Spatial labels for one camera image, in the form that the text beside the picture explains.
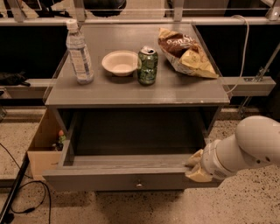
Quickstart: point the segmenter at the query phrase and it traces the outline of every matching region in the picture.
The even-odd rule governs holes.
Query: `green soda can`
[[[138,81],[143,85],[151,85],[156,81],[158,70],[158,53],[144,46],[138,53]]]

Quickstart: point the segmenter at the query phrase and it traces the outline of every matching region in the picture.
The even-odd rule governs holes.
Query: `drawer knob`
[[[138,180],[138,183],[136,184],[136,188],[143,188],[143,185],[141,183],[141,180]]]

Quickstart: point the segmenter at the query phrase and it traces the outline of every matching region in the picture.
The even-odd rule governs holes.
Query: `gray tabletop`
[[[45,105],[55,108],[94,108],[229,104],[220,79],[190,77],[174,71],[158,46],[160,27],[182,32],[199,41],[190,24],[84,25],[82,31],[93,63],[94,81],[79,85],[67,58]],[[155,84],[142,86],[137,81],[137,72],[131,77],[114,77],[102,67],[102,59],[106,54],[117,50],[138,53],[142,46],[151,46],[158,52]]]

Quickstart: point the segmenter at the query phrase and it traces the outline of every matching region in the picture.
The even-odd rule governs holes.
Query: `terrazzo floor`
[[[8,109],[0,123],[0,142],[21,160],[44,114],[43,108]],[[210,135],[211,141],[231,135],[240,117],[223,111]],[[17,174],[18,168],[0,148],[1,178]],[[183,192],[56,192],[52,188],[52,224],[109,223],[280,223],[280,167],[267,166],[240,171],[218,188],[194,188]],[[30,181],[24,178],[23,183]],[[0,189],[0,207],[8,189]],[[41,185],[28,185],[18,193],[12,207],[25,210],[44,197]],[[48,223],[48,199],[35,211],[15,214],[13,224]]]

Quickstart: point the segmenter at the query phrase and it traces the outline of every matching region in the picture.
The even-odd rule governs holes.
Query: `cabinet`
[[[190,24],[82,27],[94,81],[80,86],[66,59],[45,102],[66,133],[56,170],[43,173],[57,190],[182,190],[219,184],[192,182],[185,176],[189,171],[185,164],[205,146],[217,113],[229,104],[228,96],[221,79],[174,71],[158,47],[160,27],[188,34],[204,46]],[[135,73],[115,77],[102,68],[107,53],[137,53],[142,46],[152,46],[158,52],[154,85],[140,85]]]

